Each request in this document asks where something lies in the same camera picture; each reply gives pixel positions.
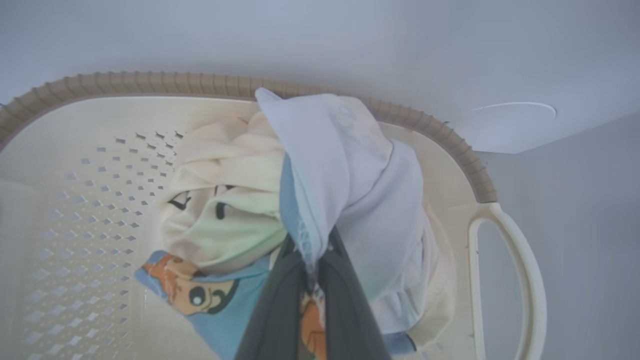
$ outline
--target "gray wall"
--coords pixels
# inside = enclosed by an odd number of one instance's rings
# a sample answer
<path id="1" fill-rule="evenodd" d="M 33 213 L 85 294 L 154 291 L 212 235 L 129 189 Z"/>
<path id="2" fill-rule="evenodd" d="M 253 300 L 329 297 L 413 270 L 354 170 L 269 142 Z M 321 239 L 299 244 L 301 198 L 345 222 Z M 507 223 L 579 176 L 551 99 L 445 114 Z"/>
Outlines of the gray wall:
<path id="1" fill-rule="evenodd" d="M 548 304 L 544 359 L 640 354 L 640 115 L 517 155 L 482 153 L 526 235 Z M 513 359 L 520 305 L 497 231 L 480 235 L 487 359 Z"/>

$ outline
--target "white cloth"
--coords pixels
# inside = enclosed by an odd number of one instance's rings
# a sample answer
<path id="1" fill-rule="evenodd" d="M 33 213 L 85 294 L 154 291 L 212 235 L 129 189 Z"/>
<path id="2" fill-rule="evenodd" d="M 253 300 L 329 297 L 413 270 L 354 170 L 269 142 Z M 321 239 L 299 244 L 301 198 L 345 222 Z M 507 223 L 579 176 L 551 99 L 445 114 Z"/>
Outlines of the white cloth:
<path id="1" fill-rule="evenodd" d="M 336 225 L 367 299 L 381 314 L 381 331 L 409 329 L 424 301 L 405 311 L 406 291 L 426 288 L 431 258 L 423 256 L 427 220 L 413 149 L 387 140 L 358 99 L 323 94 L 281 100 L 263 88 L 255 96 L 291 158 L 300 214 L 298 233 L 291 236 L 308 270 Z"/>
<path id="2" fill-rule="evenodd" d="M 159 208 L 168 252 L 210 273 L 240 270 L 286 237 L 279 214 L 284 149 L 262 113 L 190 131 Z"/>

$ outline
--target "clothing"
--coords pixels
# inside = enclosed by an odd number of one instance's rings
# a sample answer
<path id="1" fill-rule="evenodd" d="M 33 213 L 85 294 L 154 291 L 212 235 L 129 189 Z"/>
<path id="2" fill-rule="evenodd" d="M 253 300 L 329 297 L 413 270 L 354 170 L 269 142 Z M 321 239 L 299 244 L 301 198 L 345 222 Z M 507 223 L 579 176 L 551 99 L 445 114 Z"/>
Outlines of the clothing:
<path id="1" fill-rule="evenodd" d="M 207 273 L 242 269 L 286 237 L 280 222 L 284 149 L 262 113 L 216 119 L 188 133 L 164 199 L 166 249 Z"/>
<path id="2" fill-rule="evenodd" d="M 282 222 L 310 276 L 336 225 L 381 332 L 408 330 L 424 302 L 405 308 L 406 291 L 426 288 L 431 269 L 431 254 L 423 256 L 428 220 L 413 149 L 387 140 L 358 99 L 324 94 L 281 100 L 263 88 L 255 95 L 287 151 Z"/>
<path id="3" fill-rule="evenodd" d="M 269 275 L 269 256 L 228 275 L 204 275 L 196 266 L 156 251 L 136 279 L 185 316 L 221 360 L 233 360 Z"/>

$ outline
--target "cartoon character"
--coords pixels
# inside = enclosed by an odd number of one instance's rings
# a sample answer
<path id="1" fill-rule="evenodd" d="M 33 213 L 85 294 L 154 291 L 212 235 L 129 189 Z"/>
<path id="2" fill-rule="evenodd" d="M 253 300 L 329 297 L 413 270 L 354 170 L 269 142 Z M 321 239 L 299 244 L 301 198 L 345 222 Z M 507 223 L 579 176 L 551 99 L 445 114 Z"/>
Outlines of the cartoon character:
<path id="1" fill-rule="evenodd" d="M 184 315 L 217 314 L 233 299 L 240 280 L 199 282 L 206 277 L 198 268 L 177 256 L 167 254 L 142 269 L 160 281 L 167 301 Z"/>

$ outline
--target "cream fabric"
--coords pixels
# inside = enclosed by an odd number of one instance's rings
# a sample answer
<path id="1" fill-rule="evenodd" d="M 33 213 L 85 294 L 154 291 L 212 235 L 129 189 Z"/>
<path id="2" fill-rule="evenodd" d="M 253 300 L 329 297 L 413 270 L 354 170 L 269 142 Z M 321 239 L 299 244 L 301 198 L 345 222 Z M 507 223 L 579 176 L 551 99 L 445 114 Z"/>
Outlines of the cream fabric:
<path id="1" fill-rule="evenodd" d="M 277 247 L 284 149 L 262 113 L 214 119 L 189 132 L 157 202 L 168 252 L 209 273 L 228 273 Z"/>

